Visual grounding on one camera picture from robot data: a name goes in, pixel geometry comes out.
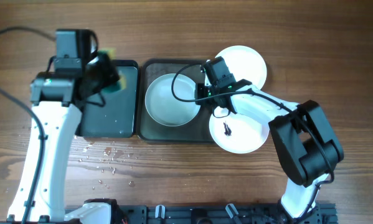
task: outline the white plate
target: white plate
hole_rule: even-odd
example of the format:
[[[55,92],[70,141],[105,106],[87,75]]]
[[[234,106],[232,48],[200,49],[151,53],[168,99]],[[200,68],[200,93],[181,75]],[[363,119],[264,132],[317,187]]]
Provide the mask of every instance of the white plate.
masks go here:
[[[171,83],[175,74],[162,75],[153,81],[144,98],[146,109],[155,121],[165,126],[180,126],[191,121],[199,112],[200,105],[181,102],[172,95]],[[175,95],[181,99],[194,99],[196,84],[189,77],[178,75]]]
[[[227,115],[228,109],[217,107],[217,117]],[[230,136],[225,134],[224,123],[232,131]],[[210,133],[214,141],[226,151],[243,154],[257,150],[268,138],[269,125],[262,125],[252,118],[231,113],[225,118],[210,117]]]
[[[267,79],[267,65],[257,51],[246,46],[231,46],[215,57],[220,56],[224,58],[236,81],[246,79],[261,90]]]

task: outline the black wire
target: black wire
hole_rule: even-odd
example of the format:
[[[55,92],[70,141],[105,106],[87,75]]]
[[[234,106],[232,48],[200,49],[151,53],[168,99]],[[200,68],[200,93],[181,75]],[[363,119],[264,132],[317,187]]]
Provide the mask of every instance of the black wire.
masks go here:
[[[30,27],[23,27],[23,26],[15,26],[15,27],[5,28],[3,30],[0,30],[0,35],[5,34],[6,32],[9,32],[9,31],[15,31],[15,30],[32,32],[32,33],[35,33],[35,34],[40,35],[42,37],[45,37],[46,39],[49,39],[51,41],[55,41],[55,37],[52,37],[51,35],[46,34],[45,32],[42,32],[42,31],[37,30],[37,29],[30,28]],[[26,221],[28,219],[28,216],[30,214],[32,201],[33,201],[33,198],[34,198],[34,195],[35,195],[35,188],[37,186],[37,181],[38,181],[40,170],[41,170],[42,158],[43,158],[44,151],[45,151],[45,132],[44,132],[44,127],[42,126],[42,123],[38,119],[37,115],[34,112],[32,112],[32,110],[27,105],[25,105],[23,102],[16,99],[12,95],[10,95],[8,92],[3,90],[2,88],[0,88],[0,94],[2,94],[2,96],[5,96],[7,99],[11,100],[13,103],[17,104],[22,109],[24,109],[31,116],[31,118],[34,119],[35,123],[38,126],[39,133],[40,133],[40,135],[39,135],[40,146],[39,146],[39,155],[38,155],[37,165],[35,167],[34,177],[32,179],[30,193],[29,193],[29,197],[27,199],[26,209],[24,211],[23,219],[22,219],[22,222],[21,222],[22,224],[24,224],[24,223],[26,223]]]
[[[178,77],[178,75],[185,69],[189,68],[189,67],[192,67],[192,66],[195,66],[195,65],[201,65],[201,63],[193,63],[193,64],[190,64],[190,65],[186,65],[185,67],[181,68],[174,76],[173,80],[172,80],[172,83],[171,83],[171,92],[172,92],[172,95],[175,97],[175,99],[179,100],[179,101],[182,101],[182,102],[187,102],[187,103],[191,103],[191,102],[199,102],[199,101],[205,101],[205,100],[209,100],[209,99],[213,99],[215,97],[220,97],[220,96],[232,96],[232,95],[238,95],[238,94],[250,94],[251,92],[250,91],[236,91],[236,92],[230,92],[230,93],[221,93],[221,94],[218,94],[218,95],[214,95],[214,96],[208,96],[208,97],[205,97],[205,98],[201,98],[201,99],[195,99],[195,100],[184,100],[184,99],[180,99],[178,98],[176,95],[175,95],[175,92],[174,92],[174,83],[175,83],[175,79],[176,77]]]
[[[52,62],[54,62],[54,59],[56,58],[56,56],[52,56],[51,58],[49,58],[49,62],[48,62],[48,66],[47,66],[47,70],[46,70],[46,73],[49,72],[50,70],[50,66],[52,65]]]

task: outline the black cable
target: black cable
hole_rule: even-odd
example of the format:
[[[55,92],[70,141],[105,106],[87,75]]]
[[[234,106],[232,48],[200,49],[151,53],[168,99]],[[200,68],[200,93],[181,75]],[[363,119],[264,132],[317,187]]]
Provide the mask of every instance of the black cable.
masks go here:
[[[9,32],[9,31],[15,31],[15,30],[32,32],[32,33],[35,33],[35,34],[40,35],[42,37],[45,37],[46,39],[49,39],[51,41],[55,41],[55,37],[52,37],[51,35],[46,34],[45,32],[42,32],[42,31],[37,30],[37,29],[30,28],[30,27],[23,27],[23,26],[5,28],[3,30],[0,30],[0,35],[5,34],[6,32]],[[22,219],[22,222],[21,222],[22,224],[24,224],[24,223],[26,223],[26,221],[28,219],[28,216],[30,214],[32,201],[33,201],[33,198],[34,198],[34,195],[35,195],[35,188],[37,187],[37,181],[38,181],[40,170],[41,170],[42,158],[43,158],[44,151],[45,151],[45,132],[44,132],[44,127],[42,126],[42,123],[38,119],[37,115],[34,112],[32,112],[32,110],[27,105],[25,105],[23,102],[16,99],[12,95],[10,95],[8,92],[3,90],[2,88],[0,88],[0,94],[2,94],[2,96],[5,96],[7,99],[11,100],[13,103],[17,104],[22,109],[24,109],[31,116],[31,118],[34,119],[35,123],[38,126],[39,133],[40,133],[40,135],[39,135],[40,146],[39,146],[39,155],[38,155],[37,165],[35,167],[35,172],[34,172],[34,177],[32,179],[32,183],[31,183],[29,197],[27,198],[26,209],[24,211],[23,219]]]
[[[46,73],[49,72],[50,66],[52,65],[52,62],[54,62],[55,58],[56,58],[56,56],[52,56],[51,58],[49,58],[49,62],[48,62]]]
[[[193,63],[193,64],[190,64],[190,65],[186,65],[185,67],[181,68],[174,76],[173,80],[172,80],[172,83],[171,83],[171,92],[172,92],[172,95],[175,97],[175,99],[179,100],[179,101],[182,101],[182,102],[187,102],[187,103],[191,103],[191,102],[199,102],[199,101],[205,101],[205,100],[209,100],[209,99],[213,99],[215,97],[220,97],[220,96],[232,96],[232,95],[238,95],[238,94],[250,94],[251,92],[250,91],[236,91],[236,92],[230,92],[230,93],[220,93],[218,95],[214,95],[214,96],[208,96],[208,97],[205,97],[205,98],[201,98],[201,99],[195,99],[195,100],[184,100],[184,99],[180,99],[178,98],[176,95],[175,95],[175,92],[174,92],[174,83],[175,83],[175,79],[176,77],[178,77],[178,75],[185,69],[189,68],[189,67],[192,67],[192,66],[195,66],[195,65],[201,65],[201,63]]]

